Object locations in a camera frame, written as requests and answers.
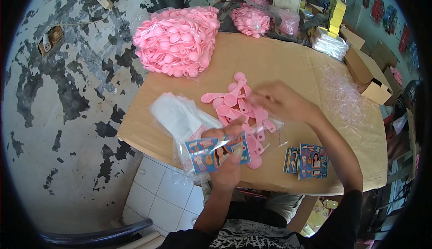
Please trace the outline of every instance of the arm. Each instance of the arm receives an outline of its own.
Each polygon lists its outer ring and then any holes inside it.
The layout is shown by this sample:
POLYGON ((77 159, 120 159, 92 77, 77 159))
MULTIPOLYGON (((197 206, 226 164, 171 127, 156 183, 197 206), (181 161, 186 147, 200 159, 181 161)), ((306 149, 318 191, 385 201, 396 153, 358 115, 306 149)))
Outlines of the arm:
POLYGON ((258 88, 250 100, 252 104, 263 106, 284 121, 305 122, 309 125, 331 158, 344 194, 352 190, 362 192, 363 175, 357 157, 318 106, 281 81, 258 88))
MULTIPOLYGON (((241 125, 245 118, 241 117, 233 121, 223 129, 210 129, 201 134, 202 138, 221 137, 228 134, 238 134, 241 132, 241 125)), ((207 233, 210 236, 217 235, 225 221, 228 208, 230 207, 232 193, 236 185, 240 182, 240 154, 231 154, 219 170, 210 173, 213 182, 213 190, 204 206, 197 222, 193 228, 207 233)))

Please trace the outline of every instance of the white floor tile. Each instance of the white floor tile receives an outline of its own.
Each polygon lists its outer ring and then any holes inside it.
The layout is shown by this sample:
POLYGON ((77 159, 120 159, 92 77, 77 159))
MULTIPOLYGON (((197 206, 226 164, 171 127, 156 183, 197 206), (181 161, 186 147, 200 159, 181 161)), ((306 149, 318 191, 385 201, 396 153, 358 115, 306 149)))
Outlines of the white floor tile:
POLYGON ((123 209, 123 223, 125 225, 130 225, 144 220, 144 218, 129 208, 127 205, 123 209))
POLYGON ((146 227, 143 229, 143 231, 141 232, 141 236, 147 236, 149 235, 151 232, 153 231, 157 231, 160 233, 161 236, 166 237, 168 235, 168 232, 166 232, 165 230, 163 230, 162 228, 156 226, 156 225, 151 225, 149 227, 146 227))
POLYGON ((196 219, 198 218, 197 214, 193 214, 188 211, 184 211, 181 216, 180 222, 178 223, 177 231, 179 230, 188 230, 194 227, 196 219))
POLYGON ((181 170, 181 169, 179 169, 179 168, 177 168, 175 166, 168 165, 168 168, 171 169, 171 170, 174 170, 174 171, 176 171, 178 173, 184 174, 183 170, 181 170))
POLYGON ((151 157, 150 155, 144 154, 144 157, 147 157, 147 158, 149 158, 150 160, 155 161, 156 163, 158 163, 158 164, 160 164, 160 165, 168 166, 168 164, 162 163, 161 161, 159 161, 159 160, 157 160, 157 159, 151 157))
POLYGON ((137 174, 135 175, 134 181, 150 192, 156 194, 162 181, 163 174, 165 173, 165 169, 166 167, 163 165, 160 165, 144 156, 137 174))
POLYGON ((147 218, 152 207, 155 195, 133 182, 127 197, 126 205, 136 211, 139 215, 147 218))
POLYGON ((156 196, 148 217, 165 231, 176 231, 183 209, 156 196))
POLYGON ((184 209, 192 187, 193 183, 187 182, 185 175, 167 169, 156 195, 184 209))
POLYGON ((194 214, 200 214, 204 208, 203 206, 204 195, 201 187, 194 185, 191 196, 187 200, 185 210, 194 214))

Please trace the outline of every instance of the pants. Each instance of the pants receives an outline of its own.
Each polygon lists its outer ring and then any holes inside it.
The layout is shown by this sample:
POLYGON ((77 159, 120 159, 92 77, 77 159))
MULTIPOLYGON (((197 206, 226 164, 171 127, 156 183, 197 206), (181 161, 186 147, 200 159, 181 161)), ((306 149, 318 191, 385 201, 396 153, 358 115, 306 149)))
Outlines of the pants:
MULTIPOLYGON (((210 197, 210 193, 212 192, 211 184, 209 182, 205 182, 202 184, 201 188, 202 194, 204 195, 203 204, 205 205, 210 197)), ((264 207, 278 213, 286 220, 286 223, 288 224, 297 212, 297 209, 299 208, 299 205, 304 197, 304 195, 272 192, 264 207)), ((234 190, 231 201, 246 200, 241 192, 234 190)))

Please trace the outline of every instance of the pink packaged items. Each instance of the pink packaged items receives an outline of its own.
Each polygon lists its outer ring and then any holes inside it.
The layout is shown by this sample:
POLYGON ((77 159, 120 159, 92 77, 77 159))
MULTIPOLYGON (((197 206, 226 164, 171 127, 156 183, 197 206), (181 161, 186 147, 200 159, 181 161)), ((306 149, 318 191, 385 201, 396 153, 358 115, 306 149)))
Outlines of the pink packaged items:
POLYGON ((214 7, 167 8, 138 27, 133 44, 144 68, 175 77, 197 77, 216 47, 219 10, 214 7))
POLYGON ((230 17, 238 31, 259 38, 269 30, 270 17, 255 7, 240 7, 230 12, 230 17))
MULTIPOLYGON (((248 1, 253 2, 262 8, 265 8, 266 6, 270 5, 270 2, 268 0, 248 0, 248 1)), ((252 6, 252 5, 248 4, 247 2, 243 2, 241 5, 242 6, 252 6)))
POLYGON ((238 72, 234 75, 234 79, 237 83, 228 85, 228 93, 206 93, 202 95, 201 101, 203 103, 212 103, 219 121, 224 126, 227 126, 241 115, 245 116, 245 123, 241 128, 246 133, 246 142, 250 155, 250 162, 247 162, 246 165, 256 169, 262 164, 260 154, 264 152, 264 147, 261 144, 265 140, 264 128, 270 133, 276 132, 279 128, 269 120, 269 114, 265 109, 252 107, 246 100, 252 94, 252 91, 246 84, 245 74, 238 72))
POLYGON ((282 23, 279 26, 279 30, 285 34, 290 34, 292 36, 297 35, 297 30, 299 29, 300 16, 290 12, 288 9, 281 9, 276 6, 268 6, 267 9, 280 15, 282 23))

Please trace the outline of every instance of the wall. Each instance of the wall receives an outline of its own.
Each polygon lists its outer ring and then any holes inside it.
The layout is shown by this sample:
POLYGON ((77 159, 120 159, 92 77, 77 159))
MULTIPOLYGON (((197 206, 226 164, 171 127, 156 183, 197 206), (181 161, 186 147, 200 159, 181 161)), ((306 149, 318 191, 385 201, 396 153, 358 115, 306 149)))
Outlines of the wall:
POLYGON ((370 0, 369 8, 366 9, 362 5, 362 0, 356 0, 354 9, 349 10, 347 8, 344 18, 350 25, 355 27, 365 40, 365 44, 369 49, 373 50, 378 40, 383 41, 389 47, 399 61, 397 63, 397 68, 402 75, 403 87, 405 87, 411 80, 418 79, 419 77, 417 72, 411 74, 408 71, 406 61, 398 50, 403 25, 406 23, 406 19, 402 14, 402 10, 397 5, 396 0, 383 0, 385 8, 387 8, 388 5, 391 5, 397 10, 397 25, 395 27, 394 35, 388 35, 384 30, 382 22, 378 26, 370 19, 373 2, 374 0, 370 0))
POLYGON ((96 0, 32 0, 10 46, 2 75, 2 160, 44 231, 119 226, 142 159, 115 136, 148 74, 132 34, 148 12, 182 0, 112 1, 105 20, 64 26, 62 39, 42 57, 37 45, 51 25, 102 19, 107 10, 96 0))

